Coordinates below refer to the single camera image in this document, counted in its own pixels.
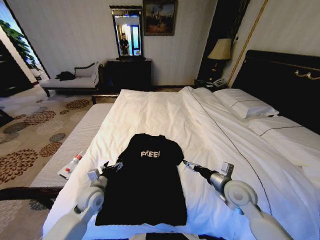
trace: table lamp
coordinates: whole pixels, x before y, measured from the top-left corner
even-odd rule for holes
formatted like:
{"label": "table lamp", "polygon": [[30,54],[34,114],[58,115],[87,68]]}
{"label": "table lamp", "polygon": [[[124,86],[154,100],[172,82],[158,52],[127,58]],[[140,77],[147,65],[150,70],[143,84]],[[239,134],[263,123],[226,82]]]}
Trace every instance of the table lamp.
{"label": "table lamp", "polygon": [[231,41],[231,38],[218,39],[212,52],[207,57],[208,59],[216,60],[215,65],[211,69],[211,71],[214,72],[215,75],[212,77],[215,79],[221,77],[226,61],[231,59]]}

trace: gray bench cushion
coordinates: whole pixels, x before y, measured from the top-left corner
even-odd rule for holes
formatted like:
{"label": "gray bench cushion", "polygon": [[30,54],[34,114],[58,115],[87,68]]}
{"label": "gray bench cushion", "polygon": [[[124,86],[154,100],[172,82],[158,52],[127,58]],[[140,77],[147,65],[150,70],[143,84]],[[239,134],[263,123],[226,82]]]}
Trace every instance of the gray bench cushion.
{"label": "gray bench cushion", "polygon": [[57,172],[81,150],[85,152],[88,149],[112,105],[113,103],[93,105],[36,176],[30,187],[63,187],[67,180],[57,175]]}
{"label": "gray bench cushion", "polygon": [[92,81],[91,77],[77,77],[73,80],[60,81],[59,79],[47,79],[39,81],[43,88],[86,88],[94,89],[96,84]]}

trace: mirror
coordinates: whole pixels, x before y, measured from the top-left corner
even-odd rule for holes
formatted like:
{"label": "mirror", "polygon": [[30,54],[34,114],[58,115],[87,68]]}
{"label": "mirror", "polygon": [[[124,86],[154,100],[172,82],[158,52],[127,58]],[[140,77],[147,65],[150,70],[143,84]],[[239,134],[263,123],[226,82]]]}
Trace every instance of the mirror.
{"label": "mirror", "polygon": [[142,7],[110,6],[119,58],[143,57]]}

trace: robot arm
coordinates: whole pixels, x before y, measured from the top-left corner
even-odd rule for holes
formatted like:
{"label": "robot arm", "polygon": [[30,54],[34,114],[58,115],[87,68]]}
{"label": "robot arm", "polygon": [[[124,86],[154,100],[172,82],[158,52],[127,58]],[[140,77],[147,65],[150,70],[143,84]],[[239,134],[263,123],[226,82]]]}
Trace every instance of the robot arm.
{"label": "robot arm", "polygon": [[219,197],[232,210],[245,214],[249,219],[250,229],[257,240],[291,240],[291,236],[270,214],[258,207],[258,196],[247,183],[232,180],[234,166],[224,162],[221,172],[211,171],[192,162],[183,161],[187,168],[199,172],[217,191]]}
{"label": "robot arm", "polygon": [[91,185],[78,196],[76,206],[69,213],[62,216],[43,240],[81,240],[87,231],[91,217],[97,214],[104,203],[107,176],[122,168],[121,162],[102,169],[102,175],[97,169],[88,172]]}

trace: pillow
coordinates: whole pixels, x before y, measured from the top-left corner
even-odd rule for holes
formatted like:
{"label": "pillow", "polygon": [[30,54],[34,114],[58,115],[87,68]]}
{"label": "pillow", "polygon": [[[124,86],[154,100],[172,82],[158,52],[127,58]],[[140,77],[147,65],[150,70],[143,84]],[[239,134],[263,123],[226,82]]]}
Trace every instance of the pillow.
{"label": "pillow", "polygon": [[223,105],[234,110],[242,119],[251,116],[274,116],[279,114],[272,106],[240,89],[226,88],[215,91],[213,94]]}
{"label": "pillow", "polygon": [[95,71],[95,62],[89,66],[75,67],[74,75],[76,78],[90,78]]}
{"label": "pillow", "polygon": [[99,82],[99,62],[94,63],[94,70],[91,76],[92,82],[96,85]]}
{"label": "pillow", "polygon": [[283,116],[254,119],[248,127],[320,187],[320,135]]}

